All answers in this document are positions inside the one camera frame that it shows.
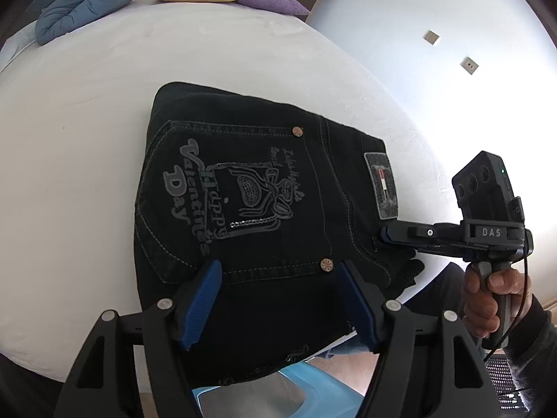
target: white bed sheet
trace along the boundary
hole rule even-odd
[[[103,310],[140,310],[134,199],[152,100],[173,80],[291,103],[378,136],[399,217],[460,220],[449,177],[410,118],[321,34],[235,4],[136,0],[29,46],[0,73],[0,351],[21,366],[63,381]],[[424,259],[402,300],[447,264]],[[147,391],[144,366],[139,377]]]

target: blue gripper pad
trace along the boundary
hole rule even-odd
[[[189,350],[201,337],[214,301],[221,289],[221,262],[212,261],[197,275],[201,275],[201,277],[195,278],[187,291],[184,303],[178,304],[177,309],[178,324],[182,327],[180,345],[184,350]]]
[[[339,263],[335,269],[338,292],[344,309],[361,341],[373,351],[379,343],[374,332],[373,313],[345,262]]]

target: purple pillow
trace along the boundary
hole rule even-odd
[[[236,3],[279,14],[308,15],[310,13],[296,0],[238,0]]]

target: sleeve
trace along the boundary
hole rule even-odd
[[[557,391],[557,328],[536,297],[509,335],[505,354],[516,388],[528,388],[520,394],[527,409]]]

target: human hand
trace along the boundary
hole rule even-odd
[[[511,321],[522,319],[532,305],[531,281],[528,277],[526,302],[521,315],[517,317],[524,293],[524,274],[516,269],[492,273],[487,279],[487,288],[499,295],[512,294]],[[491,294],[481,289],[480,277],[471,265],[464,274],[462,297],[466,302],[463,322],[470,333],[478,338],[485,338],[499,328],[499,318],[496,316],[497,302]]]

